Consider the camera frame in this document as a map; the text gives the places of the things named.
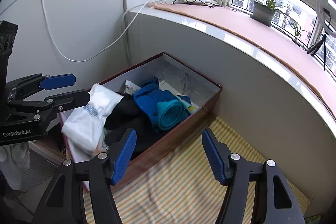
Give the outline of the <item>white plastic package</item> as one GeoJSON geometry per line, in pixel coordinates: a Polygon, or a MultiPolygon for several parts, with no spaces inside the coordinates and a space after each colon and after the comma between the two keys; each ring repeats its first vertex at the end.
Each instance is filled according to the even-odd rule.
{"type": "Polygon", "coordinates": [[[94,84],[89,91],[90,100],[75,108],[62,127],[62,133],[75,146],[92,155],[96,150],[106,119],[123,99],[123,96],[102,86],[94,84]]]}

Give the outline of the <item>black cloth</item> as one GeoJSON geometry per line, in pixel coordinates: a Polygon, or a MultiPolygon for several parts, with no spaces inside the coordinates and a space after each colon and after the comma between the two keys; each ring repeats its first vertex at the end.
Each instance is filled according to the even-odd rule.
{"type": "Polygon", "coordinates": [[[120,141],[127,129],[136,131],[137,143],[131,156],[132,160],[165,135],[152,125],[150,118],[138,107],[133,96],[126,93],[122,93],[121,101],[106,119],[104,128],[108,130],[105,136],[108,146],[120,141]]]}

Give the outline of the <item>blue towel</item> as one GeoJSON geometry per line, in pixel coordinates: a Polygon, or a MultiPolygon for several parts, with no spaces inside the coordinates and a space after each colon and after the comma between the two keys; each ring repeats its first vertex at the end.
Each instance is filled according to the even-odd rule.
{"type": "Polygon", "coordinates": [[[141,89],[135,93],[134,101],[138,107],[149,117],[153,126],[157,125],[157,103],[171,100],[178,100],[169,90],[161,90],[157,77],[142,84],[141,89]]]}

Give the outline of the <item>teal collapsible cup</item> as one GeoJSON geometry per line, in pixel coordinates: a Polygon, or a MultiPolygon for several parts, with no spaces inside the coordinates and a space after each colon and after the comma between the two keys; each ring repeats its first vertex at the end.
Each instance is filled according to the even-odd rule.
{"type": "Polygon", "coordinates": [[[158,102],[157,111],[157,125],[163,131],[171,130],[188,117],[180,100],[158,102]]]}

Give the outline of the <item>white power strip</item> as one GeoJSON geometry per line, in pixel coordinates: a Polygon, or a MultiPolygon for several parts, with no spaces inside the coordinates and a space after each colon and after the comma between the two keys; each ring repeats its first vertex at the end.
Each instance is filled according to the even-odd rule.
{"type": "Polygon", "coordinates": [[[180,0],[182,4],[191,4],[191,5],[205,5],[204,0],[180,0]]]}

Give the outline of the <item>small spider plant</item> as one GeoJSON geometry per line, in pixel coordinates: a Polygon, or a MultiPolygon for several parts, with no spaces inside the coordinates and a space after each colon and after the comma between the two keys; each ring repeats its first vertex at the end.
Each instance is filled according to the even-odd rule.
{"type": "Polygon", "coordinates": [[[290,15],[283,13],[284,18],[288,21],[289,25],[294,31],[294,42],[296,43],[301,37],[301,26],[290,15]]]}

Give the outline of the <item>potted green plant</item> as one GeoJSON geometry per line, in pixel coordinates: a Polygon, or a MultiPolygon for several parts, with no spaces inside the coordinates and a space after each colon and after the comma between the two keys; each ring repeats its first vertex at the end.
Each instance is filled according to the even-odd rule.
{"type": "Polygon", "coordinates": [[[274,15],[282,13],[283,7],[286,7],[284,0],[254,0],[251,18],[270,27],[274,15]]]}

